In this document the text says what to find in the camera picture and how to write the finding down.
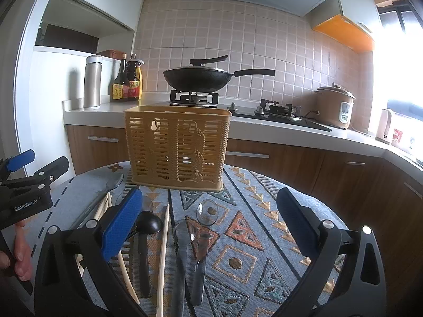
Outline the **person's left hand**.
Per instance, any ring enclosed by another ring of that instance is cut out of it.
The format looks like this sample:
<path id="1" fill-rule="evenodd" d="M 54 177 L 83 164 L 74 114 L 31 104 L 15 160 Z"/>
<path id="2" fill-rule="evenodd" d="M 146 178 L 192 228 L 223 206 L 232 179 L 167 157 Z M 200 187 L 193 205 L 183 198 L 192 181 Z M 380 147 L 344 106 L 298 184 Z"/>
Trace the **person's left hand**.
<path id="1" fill-rule="evenodd" d="M 25 238 L 25 224 L 26 222 L 22 220 L 15 225 L 16 235 L 14 241 L 14 256 L 16 258 L 14 272 L 22 282 L 29 281 L 33 271 L 31 266 L 31 248 Z"/>

